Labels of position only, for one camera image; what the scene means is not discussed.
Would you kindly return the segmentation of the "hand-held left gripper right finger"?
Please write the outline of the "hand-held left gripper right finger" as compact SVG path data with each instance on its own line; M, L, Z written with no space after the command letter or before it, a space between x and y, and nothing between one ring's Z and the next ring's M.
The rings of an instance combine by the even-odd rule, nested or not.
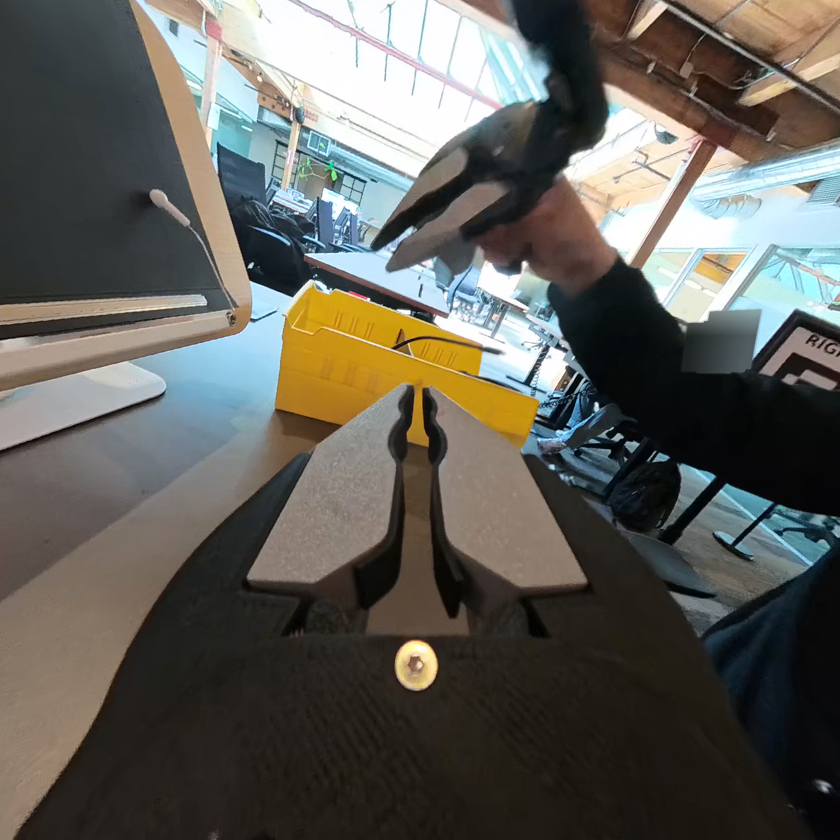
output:
M435 387L423 389L434 578L473 618L589 588L519 448Z

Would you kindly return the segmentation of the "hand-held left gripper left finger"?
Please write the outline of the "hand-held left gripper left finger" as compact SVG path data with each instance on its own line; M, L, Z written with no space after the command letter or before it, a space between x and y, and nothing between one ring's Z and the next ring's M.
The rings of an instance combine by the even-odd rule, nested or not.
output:
M248 571L252 589L370 608L393 588L414 395L397 386L312 450Z

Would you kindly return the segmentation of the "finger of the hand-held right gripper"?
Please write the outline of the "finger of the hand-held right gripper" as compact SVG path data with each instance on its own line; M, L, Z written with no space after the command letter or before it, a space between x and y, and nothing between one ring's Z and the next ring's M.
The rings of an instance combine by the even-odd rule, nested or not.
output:
M509 176L522 156L540 105L516 102L493 111L442 146L374 237L373 250L382 250L407 232L418 232L471 187Z
M388 272L406 270L428 259L439 259L450 272L464 272L474 262L476 246L462 228L509 193L500 182L481 182L458 196L436 218L423 224L396 247Z

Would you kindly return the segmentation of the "yellow plastic bin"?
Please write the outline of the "yellow plastic bin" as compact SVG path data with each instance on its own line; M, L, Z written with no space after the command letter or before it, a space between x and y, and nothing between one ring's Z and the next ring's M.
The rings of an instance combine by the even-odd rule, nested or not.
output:
M539 402L480 377L480 344L314 281L285 315L276 409L344 425L401 384L416 391L408 441L426 447L422 391L434 387L517 448Z

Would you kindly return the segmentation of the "person's right forearm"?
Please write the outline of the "person's right forearm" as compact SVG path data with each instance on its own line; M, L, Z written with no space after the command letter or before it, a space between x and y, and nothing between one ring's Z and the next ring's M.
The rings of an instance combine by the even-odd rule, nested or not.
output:
M678 462L768 501L839 512L838 394L755 373L681 370L685 337L638 269L609 252L557 265L549 299L592 383Z

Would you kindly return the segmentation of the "person's right hand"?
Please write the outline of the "person's right hand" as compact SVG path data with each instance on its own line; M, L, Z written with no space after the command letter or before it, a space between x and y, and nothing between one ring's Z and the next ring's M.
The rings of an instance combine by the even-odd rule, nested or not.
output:
M592 288L618 261L567 179L560 175L531 212L479 236L478 246L493 263L528 263L567 298Z

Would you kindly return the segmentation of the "brown office table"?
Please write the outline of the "brown office table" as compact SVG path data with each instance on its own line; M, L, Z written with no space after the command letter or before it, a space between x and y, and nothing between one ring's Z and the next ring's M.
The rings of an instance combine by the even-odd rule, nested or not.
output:
M346 291L421 319L447 319L450 308L434 275L418 269L387 270L387 260L373 252L307 254L312 274L330 289Z

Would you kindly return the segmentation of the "black backpack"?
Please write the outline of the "black backpack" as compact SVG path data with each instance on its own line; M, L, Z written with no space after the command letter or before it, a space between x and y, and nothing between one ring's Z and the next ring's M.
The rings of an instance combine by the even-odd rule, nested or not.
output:
M652 461L621 479L606 499L606 505L625 528L651 532L666 524L680 491L679 464L673 459Z

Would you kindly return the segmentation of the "black office chair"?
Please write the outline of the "black office chair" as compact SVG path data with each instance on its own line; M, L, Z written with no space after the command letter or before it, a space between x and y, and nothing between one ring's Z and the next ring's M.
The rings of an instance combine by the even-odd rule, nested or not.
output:
M230 208L230 217L254 282L293 297L310 281L300 241L277 227L265 205L243 197Z

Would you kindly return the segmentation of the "person's dark clothed body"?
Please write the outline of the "person's dark clothed body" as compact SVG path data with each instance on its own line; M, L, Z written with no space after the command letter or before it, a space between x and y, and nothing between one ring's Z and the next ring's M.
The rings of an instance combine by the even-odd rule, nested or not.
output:
M839 838L839 555L702 636L730 706L815 838Z

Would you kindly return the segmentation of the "black framed white sign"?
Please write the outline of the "black framed white sign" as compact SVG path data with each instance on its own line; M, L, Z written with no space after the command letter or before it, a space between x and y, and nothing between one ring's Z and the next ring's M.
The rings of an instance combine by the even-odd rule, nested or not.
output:
M838 392L838 325L794 310L756 354L752 371L789 385Z

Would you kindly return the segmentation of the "black board on white stand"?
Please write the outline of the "black board on white stand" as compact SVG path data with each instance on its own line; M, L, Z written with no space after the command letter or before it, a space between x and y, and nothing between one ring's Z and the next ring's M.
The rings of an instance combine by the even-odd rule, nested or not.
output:
M1 59L7 450L162 396L132 361L241 332L252 299L193 96L137 3L2 2Z

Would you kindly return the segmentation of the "silver ventilation duct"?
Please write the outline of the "silver ventilation duct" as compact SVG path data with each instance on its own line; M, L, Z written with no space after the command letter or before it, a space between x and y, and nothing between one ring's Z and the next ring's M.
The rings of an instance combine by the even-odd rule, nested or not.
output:
M762 206L762 195L784 187L813 185L807 204L838 205L839 140L795 150L756 164L705 175L689 194L703 215L747 219Z

